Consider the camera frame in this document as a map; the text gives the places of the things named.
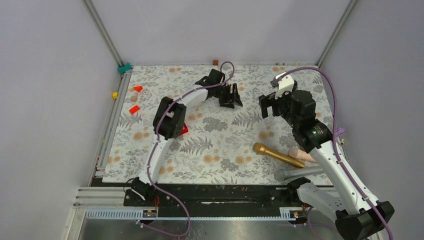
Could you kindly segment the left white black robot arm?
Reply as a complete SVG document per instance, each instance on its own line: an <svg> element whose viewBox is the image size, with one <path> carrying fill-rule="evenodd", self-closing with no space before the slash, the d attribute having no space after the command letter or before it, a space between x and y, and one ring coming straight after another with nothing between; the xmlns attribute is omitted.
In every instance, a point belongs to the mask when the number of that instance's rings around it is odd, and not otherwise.
<svg viewBox="0 0 424 240"><path fill-rule="evenodd" d="M175 139L182 135L185 127L186 113L189 108L216 98L219 106L234 109L242 107L238 86L231 83L232 72L228 78L225 73L212 69L209 75L198 80L193 88L182 96L173 99L163 97L153 118L154 137L152 147L144 167L131 182L130 190L144 206L155 200L155 187L160 176L165 155Z"/></svg>

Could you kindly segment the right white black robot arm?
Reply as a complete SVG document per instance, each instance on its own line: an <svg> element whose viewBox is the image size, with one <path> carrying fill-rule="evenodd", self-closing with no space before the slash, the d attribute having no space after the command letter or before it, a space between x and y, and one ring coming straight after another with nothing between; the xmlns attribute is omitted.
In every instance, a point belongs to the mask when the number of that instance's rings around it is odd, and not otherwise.
<svg viewBox="0 0 424 240"><path fill-rule="evenodd" d="M272 109L274 117L282 117L291 127L298 145L319 164L337 190L336 198L318 188L306 177L288 183L287 201L315 208L331 219L345 240L365 240L388 229L395 209L389 201L380 201L359 179L339 152L329 128L316 118L316 102L305 90L286 91L258 98L262 117Z"/></svg>

